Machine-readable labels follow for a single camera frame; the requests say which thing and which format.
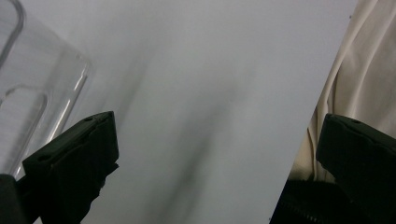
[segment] white surface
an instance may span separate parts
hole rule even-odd
[[[96,69],[120,169],[83,223],[267,223],[356,1],[23,1]]]

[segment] transparent plastic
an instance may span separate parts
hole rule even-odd
[[[89,62],[16,0],[0,0],[0,50],[0,173],[17,176],[62,131]]]

